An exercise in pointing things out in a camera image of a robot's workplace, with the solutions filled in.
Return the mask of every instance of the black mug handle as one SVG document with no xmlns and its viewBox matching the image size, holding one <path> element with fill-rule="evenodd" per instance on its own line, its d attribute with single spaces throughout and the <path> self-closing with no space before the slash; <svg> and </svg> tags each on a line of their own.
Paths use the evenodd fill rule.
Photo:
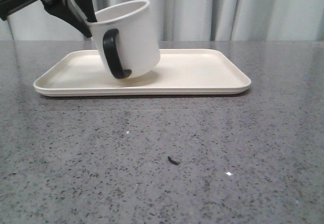
<svg viewBox="0 0 324 224">
<path fill-rule="evenodd" d="M 116 47 L 116 36 L 118 33 L 118 29 L 106 31 L 102 39 L 102 47 L 112 75 L 116 79 L 125 79 L 131 75 L 132 71 L 130 69 L 123 69 L 120 63 Z"/>
</svg>

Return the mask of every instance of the mug rim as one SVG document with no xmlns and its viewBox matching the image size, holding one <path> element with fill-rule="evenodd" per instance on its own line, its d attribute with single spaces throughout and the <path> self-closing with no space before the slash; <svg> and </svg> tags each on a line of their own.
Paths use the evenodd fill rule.
<svg viewBox="0 0 324 224">
<path fill-rule="evenodd" d="M 113 19 L 109 19 L 109 20 L 105 20 L 105 21 L 99 21 L 99 22 L 89 22 L 89 21 L 85 20 L 85 23 L 88 26 L 96 26 L 96 25 L 115 23 L 117 21 L 123 20 L 123 19 L 125 19 L 127 17 L 133 16 L 133 15 L 135 15 L 137 13 L 140 13 L 141 11 L 145 10 L 149 6 L 150 1 L 149 0 L 131 0 L 131 1 L 123 2 L 123 3 L 120 3 L 120 4 L 109 6 L 107 8 L 102 9 L 102 10 L 99 10 L 99 11 L 95 12 L 95 15 L 97 15 L 99 13 L 102 13 L 102 12 L 105 12 L 107 10 L 115 9 L 116 7 L 120 7 L 120 6 L 124 6 L 124 5 L 128 5 L 128 4 L 133 4 L 133 3 L 144 3 L 144 5 L 139 7 L 138 9 L 132 11 L 132 12 L 129 12 L 129 13 L 125 14 L 125 15 L 121 15 L 121 16 L 119 16 L 117 18 L 113 18 Z"/>
</svg>

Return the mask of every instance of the curtain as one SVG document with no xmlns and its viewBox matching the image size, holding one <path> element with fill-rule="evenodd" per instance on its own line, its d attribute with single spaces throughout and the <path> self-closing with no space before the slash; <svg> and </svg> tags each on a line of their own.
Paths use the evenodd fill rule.
<svg viewBox="0 0 324 224">
<path fill-rule="evenodd" d="M 95 10 L 129 0 L 93 0 Z M 150 0 L 160 41 L 324 39 L 324 0 Z M 84 40 L 40 1 L 0 21 L 0 40 Z"/>
</svg>

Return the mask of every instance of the white mug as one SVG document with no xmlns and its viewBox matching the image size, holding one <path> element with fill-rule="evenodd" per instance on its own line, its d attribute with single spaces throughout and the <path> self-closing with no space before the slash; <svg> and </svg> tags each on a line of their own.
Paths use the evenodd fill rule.
<svg viewBox="0 0 324 224">
<path fill-rule="evenodd" d="M 160 60 L 148 0 L 134 0 L 100 10 L 86 24 L 101 60 L 116 79 L 134 78 Z"/>
</svg>

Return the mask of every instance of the curtain fold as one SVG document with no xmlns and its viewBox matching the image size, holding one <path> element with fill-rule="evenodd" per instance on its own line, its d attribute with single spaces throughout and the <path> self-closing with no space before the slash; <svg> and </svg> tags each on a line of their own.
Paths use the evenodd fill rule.
<svg viewBox="0 0 324 224">
<path fill-rule="evenodd" d="M 95 10 L 129 0 L 93 0 Z M 163 41 L 322 40 L 324 0 L 150 0 Z M 40 1 L 0 21 L 0 40 L 84 40 Z"/>
</svg>

